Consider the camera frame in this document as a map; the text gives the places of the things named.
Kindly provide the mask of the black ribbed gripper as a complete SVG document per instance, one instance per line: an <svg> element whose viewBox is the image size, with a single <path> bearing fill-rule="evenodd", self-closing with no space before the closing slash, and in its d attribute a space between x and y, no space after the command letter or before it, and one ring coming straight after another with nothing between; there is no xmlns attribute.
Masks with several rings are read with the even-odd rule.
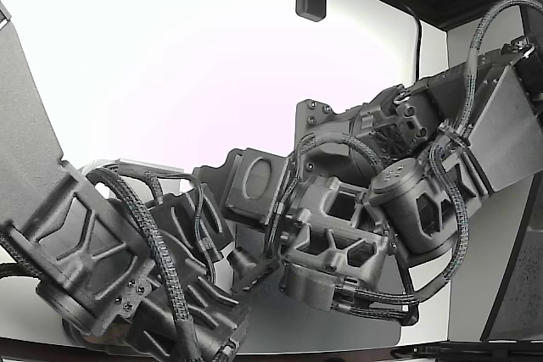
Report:
<svg viewBox="0 0 543 362"><path fill-rule="evenodd" d="M233 242L231 230L210 191L204 193L199 232L195 231L196 203L195 191L180 195L167 193L162 203L155 200L148 203L148 209L179 270L188 266L206 269L207 259L214 263L222 260L222 249Z"/></svg>

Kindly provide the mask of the black gripper with oval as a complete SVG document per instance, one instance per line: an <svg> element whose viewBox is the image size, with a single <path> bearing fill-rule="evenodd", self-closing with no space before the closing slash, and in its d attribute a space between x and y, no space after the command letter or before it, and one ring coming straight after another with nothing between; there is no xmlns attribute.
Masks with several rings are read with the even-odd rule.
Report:
<svg viewBox="0 0 543 362"><path fill-rule="evenodd" d="M226 188L224 206L228 214L248 219L258 227L267 226L287 172L288 158L253 148L243 150L239 159L237 156L238 151L230 151L223 164L195 167L192 175L213 192Z"/></svg>

